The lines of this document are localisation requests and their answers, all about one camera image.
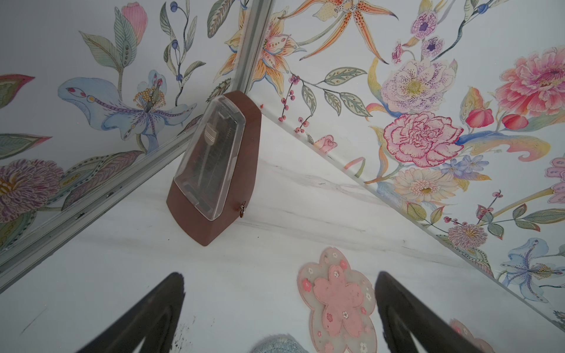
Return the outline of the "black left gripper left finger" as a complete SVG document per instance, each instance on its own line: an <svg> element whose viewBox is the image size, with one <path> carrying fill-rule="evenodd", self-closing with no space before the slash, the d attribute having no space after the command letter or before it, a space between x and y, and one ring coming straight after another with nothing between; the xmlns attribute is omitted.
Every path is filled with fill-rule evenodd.
<svg viewBox="0 0 565 353"><path fill-rule="evenodd" d="M184 277L173 272L79 351L170 352L184 298Z"/></svg>

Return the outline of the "grey-blue woven round coaster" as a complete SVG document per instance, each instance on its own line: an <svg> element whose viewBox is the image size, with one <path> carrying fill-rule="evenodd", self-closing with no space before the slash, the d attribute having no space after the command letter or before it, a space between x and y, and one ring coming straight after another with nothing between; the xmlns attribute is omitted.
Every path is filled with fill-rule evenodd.
<svg viewBox="0 0 565 353"><path fill-rule="evenodd" d="M251 353L308 353L291 335L272 335L259 341Z"/></svg>

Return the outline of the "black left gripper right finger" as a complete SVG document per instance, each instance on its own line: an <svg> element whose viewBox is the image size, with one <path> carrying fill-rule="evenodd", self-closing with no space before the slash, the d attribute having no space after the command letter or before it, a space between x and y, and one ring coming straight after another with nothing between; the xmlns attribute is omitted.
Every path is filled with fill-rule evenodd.
<svg viewBox="0 0 565 353"><path fill-rule="evenodd" d="M375 298L390 352L481 352L388 272L379 273Z"/></svg>

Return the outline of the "pink flower coaster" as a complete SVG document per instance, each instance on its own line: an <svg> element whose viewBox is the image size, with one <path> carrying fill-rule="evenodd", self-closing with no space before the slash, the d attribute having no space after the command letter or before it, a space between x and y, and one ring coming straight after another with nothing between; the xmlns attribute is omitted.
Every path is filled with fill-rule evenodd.
<svg viewBox="0 0 565 353"><path fill-rule="evenodd" d="M475 336L472 335L471 331L459 320L451 319L450 326L452 329L454 329L454 331L456 331L462 337L466 338L466 340L477 347L480 351L484 353L494 353L494 349L490 344L488 344L482 338L475 338Z"/></svg>
<svg viewBox="0 0 565 353"><path fill-rule="evenodd" d="M300 296L310 308L310 336L316 352L376 352L378 337L371 315L375 290L369 279L351 268L335 247L298 272Z"/></svg>

